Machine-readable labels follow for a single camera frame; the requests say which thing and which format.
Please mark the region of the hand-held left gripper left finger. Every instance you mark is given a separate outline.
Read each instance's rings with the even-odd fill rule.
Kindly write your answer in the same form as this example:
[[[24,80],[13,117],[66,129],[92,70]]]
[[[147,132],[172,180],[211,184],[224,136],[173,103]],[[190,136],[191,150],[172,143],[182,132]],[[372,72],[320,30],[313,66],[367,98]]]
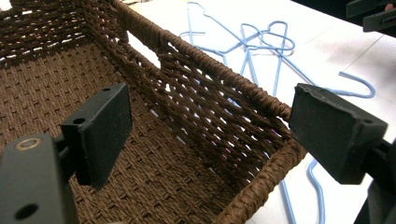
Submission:
[[[64,177],[103,188],[132,128],[127,84],[97,92],[61,123],[56,143]]]

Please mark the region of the brown woven basket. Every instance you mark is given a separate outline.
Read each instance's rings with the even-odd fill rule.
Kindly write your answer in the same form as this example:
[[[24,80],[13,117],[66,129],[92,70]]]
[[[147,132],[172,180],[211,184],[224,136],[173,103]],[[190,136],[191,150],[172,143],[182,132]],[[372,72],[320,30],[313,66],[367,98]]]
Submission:
[[[0,153],[129,87],[134,127],[106,186],[73,188],[84,224],[245,224],[304,158],[287,105],[120,0],[9,1]]]

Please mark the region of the white table cover board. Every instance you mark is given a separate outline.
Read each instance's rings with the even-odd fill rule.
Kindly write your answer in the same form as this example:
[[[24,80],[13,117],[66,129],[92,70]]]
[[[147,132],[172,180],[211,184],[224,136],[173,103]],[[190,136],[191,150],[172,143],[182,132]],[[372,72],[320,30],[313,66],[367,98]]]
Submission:
[[[162,28],[180,35],[188,30],[188,0],[153,0],[133,4],[131,8],[154,21]],[[378,116],[389,124],[386,139],[396,135],[396,39],[380,33],[364,33],[359,26],[301,6],[290,0],[192,0],[199,2],[205,12],[237,34],[240,24],[252,24],[265,29],[272,21],[288,24],[288,35],[296,43],[288,58],[320,86],[359,91],[369,89],[360,83],[343,80],[344,71],[370,82],[376,89],[372,99],[346,97],[348,101]],[[234,42],[213,21],[203,17],[202,9],[189,5],[191,26],[207,31],[206,36],[195,36],[194,43],[211,48],[227,49]],[[253,51],[257,79],[265,90],[272,93],[276,78],[277,57],[269,51]],[[294,86],[304,80],[286,63],[280,68],[276,96],[291,104]],[[318,223],[318,196],[308,180],[306,169],[312,161],[307,155],[285,179],[298,224]],[[358,186],[339,185],[318,164],[313,173],[324,191],[325,223],[352,224],[361,210],[367,189],[372,182],[366,176]],[[276,187],[269,201],[247,224],[289,224],[288,212],[282,202],[282,188]]]

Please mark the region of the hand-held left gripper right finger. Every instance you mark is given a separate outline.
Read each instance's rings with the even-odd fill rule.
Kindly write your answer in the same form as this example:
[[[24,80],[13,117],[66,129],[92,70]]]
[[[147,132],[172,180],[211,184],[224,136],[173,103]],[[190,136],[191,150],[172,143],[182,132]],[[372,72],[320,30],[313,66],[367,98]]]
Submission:
[[[359,185],[368,174],[382,187],[393,187],[383,139],[388,124],[338,95],[298,84],[289,126],[297,142],[340,184]]]

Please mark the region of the blue wire clothes hanger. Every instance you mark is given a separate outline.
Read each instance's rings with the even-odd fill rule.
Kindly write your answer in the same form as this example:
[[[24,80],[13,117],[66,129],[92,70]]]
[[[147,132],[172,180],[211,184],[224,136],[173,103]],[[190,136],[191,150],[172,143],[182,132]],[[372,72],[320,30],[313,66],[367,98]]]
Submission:
[[[199,7],[202,10],[202,15],[205,18],[209,19],[210,21],[214,22],[217,26],[219,26],[221,31],[225,31],[228,35],[231,35],[236,40],[235,44],[225,50],[213,49],[213,48],[208,48],[208,47],[199,46],[199,45],[195,44],[193,37],[195,35],[205,35],[205,32],[193,30],[191,11],[194,6]],[[213,16],[207,14],[205,12],[205,8],[197,2],[188,2],[187,3],[187,21],[188,21],[188,30],[186,32],[181,33],[180,35],[187,35],[189,37],[190,43],[194,47],[196,47],[204,52],[209,52],[211,54],[219,56],[222,59],[222,62],[224,65],[228,65],[227,55],[230,54],[232,51],[235,51],[237,49],[242,49],[245,52],[245,48],[243,46],[238,46],[236,49],[231,50],[231,47],[234,47],[238,43],[238,37],[241,37],[241,24],[242,23],[240,24],[240,35],[238,35],[237,33],[233,32],[231,29],[229,29],[226,25],[221,23],[219,20],[217,20]],[[282,24],[274,25],[272,27],[272,31],[275,33],[278,33],[278,34],[282,34],[283,33],[282,28],[283,28]],[[245,26],[245,36],[246,37],[250,37],[250,36],[254,35],[255,33],[256,33],[255,29]],[[265,34],[263,37],[264,37],[265,41],[268,41],[270,44],[272,44],[275,47],[279,47],[282,42],[282,39],[280,37],[277,37],[274,35]],[[252,61],[253,61],[252,52],[257,51],[257,50],[252,50],[250,52]],[[283,60],[282,63],[287,63],[308,84],[316,86],[316,83],[308,75],[306,75],[293,61],[291,61],[288,58],[288,56],[285,54],[285,51],[284,51],[285,59]],[[246,65],[245,65],[245,70],[246,70],[246,67],[248,67],[249,73],[250,73],[250,67],[249,67],[248,63],[246,63]],[[240,74],[243,75],[245,73],[245,71],[241,72],[241,68],[240,68]]]
[[[283,25],[283,33],[278,34],[272,31],[272,27],[274,25],[282,24]],[[256,33],[250,37],[245,36],[245,26],[250,27],[256,30]],[[252,50],[257,50],[257,49],[268,49],[271,50],[275,53],[275,55],[278,58],[277,62],[277,68],[276,68],[276,76],[275,76],[275,81],[273,84],[273,96],[276,96],[277,94],[277,87],[278,87],[278,81],[279,81],[279,76],[280,76],[280,69],[281,69],[281,64],[283,60],[285,59],[284,51],[285,50],[293,50],[295,48],[295,43],[293,40],[289,39],[287,37],[287,32],[288,32],[288,24],[284,21],[273,21],[271,22],[266,30],[260,30],[256,26],[248,24],[248,23],[242,23],[241,24],[241,37],[238,37],[238,43],[234,46],[231,47],[231,50],[236,49],[238,46],[243,46],[245,48],[246,56],[245,60],[243,62],[241,72],[245,71],[245,65],[246,63],[249,64],[250,67],[250,74],[251,78],[254,83],[258,83],[258,79],[256,76],[256,72],[254,69],[254,64],[251,59],[251,51]],[[268,41],[264,40],[264,35],[274,35],[277,37],[280,37],[282,39],[282,42],[279,47],[275,47],[272,44],[270,44]],[[296,219],[293,213],[292,205],[290,202],[290,196],[288,193],[287,185],[285,180],[281,180],[279,183],[279,190],[281,192],[281,197],[285,209],[285,213],[287,215],[288,219],[288,224],[296,224]]]
[[[353,80],[353,81],[356,81],[356,82],[362,84],[369,90],[369,92],[366,94],[363,94],[363,93],[357,93],[354,91],[336,90],[336,89],[330,89],[330,88],[328,88],[328,91],[330,91],[334,94],[337,94],[337,95],[358,97],[358,98],[364,98],[364,99],[370,99],[370,98],[375,97],[375,94],[376,94],[375,87],[367,80],[364,80],[360,77],[350,75],[350,74],[348,74],[346,72],[342,72],[342,71],[340,71],[338,73],[338,75],[340,77],[344,77],[346,79],[350,79],[350,80]],[[320,185],[320,183],[318,182],[318,180],[316,179],[316,177],[314,175],[314,169],[316,168],[317,165],[318,165],[318,161],[316,159],[313,159],[309,163],[309,165],[306,169],[306,175],[308,177],[308,180],[314,187],[315,192],[318,197],[318,224],[325,224],[326,210],[325,210],[324,192],[323,192],[322,186]]]

